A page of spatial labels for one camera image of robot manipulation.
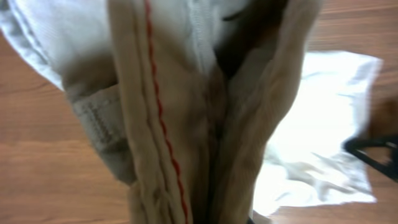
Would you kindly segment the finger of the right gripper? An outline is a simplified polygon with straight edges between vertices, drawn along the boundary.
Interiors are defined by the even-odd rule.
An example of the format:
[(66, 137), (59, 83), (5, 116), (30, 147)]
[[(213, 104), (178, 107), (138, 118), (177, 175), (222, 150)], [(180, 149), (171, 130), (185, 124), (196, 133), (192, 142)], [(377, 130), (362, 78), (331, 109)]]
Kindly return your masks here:
[(397, 135), (363, 139), (359, 137), (345, 141), (343, 149), (397, 182)]

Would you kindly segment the beige shorts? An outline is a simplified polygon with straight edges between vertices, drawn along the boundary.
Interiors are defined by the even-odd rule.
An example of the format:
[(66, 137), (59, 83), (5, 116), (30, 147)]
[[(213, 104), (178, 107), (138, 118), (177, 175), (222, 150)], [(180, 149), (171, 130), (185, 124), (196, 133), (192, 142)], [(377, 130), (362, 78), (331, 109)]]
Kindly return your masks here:
[(1, 30), (62, 89), (128, 188), (131, 223), (250, 223), (319, 0), (2, 1)]

